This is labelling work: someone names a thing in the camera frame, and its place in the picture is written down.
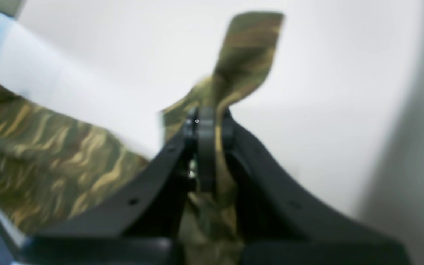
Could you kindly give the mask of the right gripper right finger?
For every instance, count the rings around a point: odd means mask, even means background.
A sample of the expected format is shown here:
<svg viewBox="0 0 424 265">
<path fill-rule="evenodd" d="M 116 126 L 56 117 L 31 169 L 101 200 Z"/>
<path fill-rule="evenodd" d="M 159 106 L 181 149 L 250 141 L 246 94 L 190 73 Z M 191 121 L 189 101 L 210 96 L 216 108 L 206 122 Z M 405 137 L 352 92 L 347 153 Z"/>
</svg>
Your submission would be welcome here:
<svg viewBox="0 0 424 265">
<path fill-rule="evenodd" d="M 291 178 L 230 111 L 222 125 L 245 241 L 240 265 L 411 264 L 397 240 L 342 215 Z"/>
</svg>

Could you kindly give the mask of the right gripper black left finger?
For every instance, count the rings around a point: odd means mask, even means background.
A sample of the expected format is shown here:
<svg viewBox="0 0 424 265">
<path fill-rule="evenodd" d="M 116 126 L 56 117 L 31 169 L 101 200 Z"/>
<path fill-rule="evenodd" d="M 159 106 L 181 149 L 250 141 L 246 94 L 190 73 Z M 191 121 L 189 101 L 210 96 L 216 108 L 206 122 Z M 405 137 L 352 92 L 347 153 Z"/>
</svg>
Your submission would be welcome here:
<svg viewBox="0 0 424 265">
<path fill-rule="evenodd" d="M 193 108 L 149 166 L 84 213 L 31 236 L 29 265 L 183 265 L 176 240 L 190 192 L 215 191 L 215 114 Z"/>
</svg>

